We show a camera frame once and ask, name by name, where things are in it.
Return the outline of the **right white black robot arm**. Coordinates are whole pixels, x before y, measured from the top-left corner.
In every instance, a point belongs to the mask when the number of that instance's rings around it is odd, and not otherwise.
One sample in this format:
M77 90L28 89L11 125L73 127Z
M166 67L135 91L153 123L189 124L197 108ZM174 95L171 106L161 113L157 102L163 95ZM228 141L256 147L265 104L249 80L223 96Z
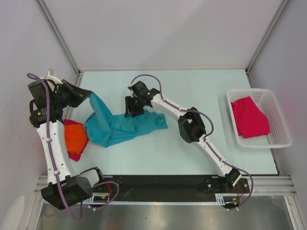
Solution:
M155 88L149 90L145 86L129 86L128 89L132 95L125 97L126 117L142 115L146 106L170 116L177 121L181 138L196 146L216 168L217 175L223 177L222 188L226 192L233 192L238 188L241 173L227 162L208 138L200 111L195 107L188 109L168 100Z

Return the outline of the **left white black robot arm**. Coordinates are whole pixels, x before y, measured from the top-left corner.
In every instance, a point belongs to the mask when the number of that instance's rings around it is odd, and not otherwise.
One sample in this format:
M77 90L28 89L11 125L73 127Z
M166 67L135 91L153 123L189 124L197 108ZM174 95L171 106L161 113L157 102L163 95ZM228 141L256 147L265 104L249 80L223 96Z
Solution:
M41 189L43 199L63 210L102 191L106 180L97 167L78 175L69 160L64 139L63 110L76 108L92 91L78 88L66 80L55 82L37 79L28 84L33 99L30 102L30 123L41 139L47 163L47 187Z

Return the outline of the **teal t shirt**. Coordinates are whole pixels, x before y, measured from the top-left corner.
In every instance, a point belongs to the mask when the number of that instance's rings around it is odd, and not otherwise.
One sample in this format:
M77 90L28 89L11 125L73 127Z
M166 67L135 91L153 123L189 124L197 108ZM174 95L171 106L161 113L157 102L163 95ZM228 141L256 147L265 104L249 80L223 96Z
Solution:
M84 130L92 143L105 148L168 128L164 114L146 110L136 117L113 115L95 93L90 95L89 102L93 113L87 118Z

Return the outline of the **white plastic mesh basket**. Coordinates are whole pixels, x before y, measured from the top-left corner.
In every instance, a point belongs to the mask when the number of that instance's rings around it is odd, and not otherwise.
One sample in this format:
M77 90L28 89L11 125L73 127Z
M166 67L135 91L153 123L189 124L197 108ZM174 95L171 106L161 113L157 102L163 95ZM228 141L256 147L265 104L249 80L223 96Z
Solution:
M244 148L280 149L293 141L274 93L267 89L234 89L227 102L237 143Z

